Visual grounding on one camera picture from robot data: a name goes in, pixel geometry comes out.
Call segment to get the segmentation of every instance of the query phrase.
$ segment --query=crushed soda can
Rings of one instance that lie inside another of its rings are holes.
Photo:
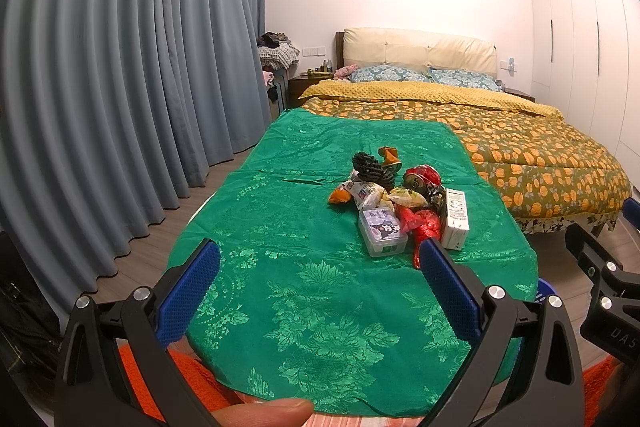
[[[430,185],[440,187],[442,178],[438,171],[430,165],[418,165],[412,169],[407,169],[402,177],[402,185],[424,195]]]

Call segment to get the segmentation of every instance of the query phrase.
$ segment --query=headboard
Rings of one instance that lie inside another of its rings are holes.
[[[480,71],[497,77],[495,46],[471,37],[393,28],[348,28],[335,34],[336,69],[357,64]]]

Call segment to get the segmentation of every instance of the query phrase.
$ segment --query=blue patterned pillow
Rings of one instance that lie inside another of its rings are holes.
[[[375,82],[376,80],[406,80],[409,82],[429,82],[423,74],[405,68],[380,64],[354,71],[349,75],[351,82]]]
[[[490,74],[478,73],[477,71],[466,70],[437,70],[429,68],[429,77],[437,84],[460,87],[478,87],[499,92],[500,87],[495,83]]]

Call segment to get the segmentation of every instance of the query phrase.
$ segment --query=fingernail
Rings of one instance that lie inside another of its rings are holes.
[[[306,403],[306,400],[301,398],[281,398],[280,400],[271,400],[264,404],[272,407],[299,407],[303,403]]]

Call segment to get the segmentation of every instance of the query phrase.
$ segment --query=wooden nightstand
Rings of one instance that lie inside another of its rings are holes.
[[[309,78],[305,75],[296,76],[295,78],[289,79],[289,96],[287,97],[287,107],[293,109],[295,107],[300,107],[303,103],[305,103],[308,98],[304,98],[303,100],[299,100],[298,97],[305,92],[305,89],[309,86],[313,86],[320,82],[317,78]]]
[[[527,100],[530,100],[531,102],[535,102],[536,101],[536,97],[535,96],[531,96],[530,94],[527,94],[523,91],[519,91],[517,89],[511,89],[509,87],[505,87],[504,88],[504,92],[508,93],[508,94],[512,94],[514,96],[519,96],[521,98],[526,98]]]

